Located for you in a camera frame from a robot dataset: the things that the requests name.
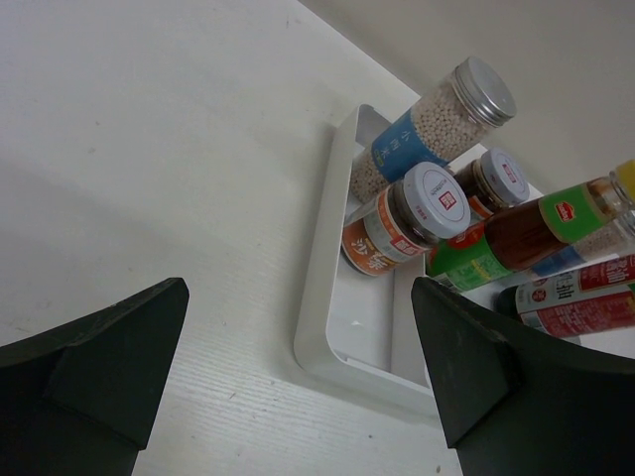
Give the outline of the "yellow cap chili bottle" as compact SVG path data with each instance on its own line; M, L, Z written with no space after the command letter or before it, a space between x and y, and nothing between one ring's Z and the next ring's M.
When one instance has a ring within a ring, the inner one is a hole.
M634 209L634 162L609 175L544 195L444 240L426 258L426 274L468 292L523 272Z

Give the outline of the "tall dark soy bottle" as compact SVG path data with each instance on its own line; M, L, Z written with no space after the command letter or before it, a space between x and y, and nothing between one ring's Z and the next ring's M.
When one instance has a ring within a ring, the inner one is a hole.
M632 327L634 256L507 288L494 309L558 338Z

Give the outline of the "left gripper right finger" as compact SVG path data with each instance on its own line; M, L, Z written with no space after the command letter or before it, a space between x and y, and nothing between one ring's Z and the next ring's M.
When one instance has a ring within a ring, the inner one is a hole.
M634 362L529 328L429 278L411 299L466 475L630 475Z

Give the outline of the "orange label sauce jar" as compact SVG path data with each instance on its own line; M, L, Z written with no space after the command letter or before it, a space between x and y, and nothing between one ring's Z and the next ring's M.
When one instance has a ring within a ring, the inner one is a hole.
M378 277L432 251L469 223L468 200L452 174L420 163L345 219L341 251L357 272Z
M463 190L473 222L525 202L530 187L519 164L499 148L487 150L453 174Z

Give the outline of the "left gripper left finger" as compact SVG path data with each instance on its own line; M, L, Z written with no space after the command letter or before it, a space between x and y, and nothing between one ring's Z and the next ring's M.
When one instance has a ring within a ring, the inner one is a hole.
M1 348L4 475L129 475L150 440L189 303L169 278Z

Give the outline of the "white peppercorn jar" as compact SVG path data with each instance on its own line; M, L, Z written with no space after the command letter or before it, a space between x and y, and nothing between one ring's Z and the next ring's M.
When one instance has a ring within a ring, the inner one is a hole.
M469 57L353 160L349 191L364 203L419 163L445 168L516 114L505 81L487 62Z
M566 246L526 271L541 279L610 255L623 256L634 250L634 212L617 217L599 230Z

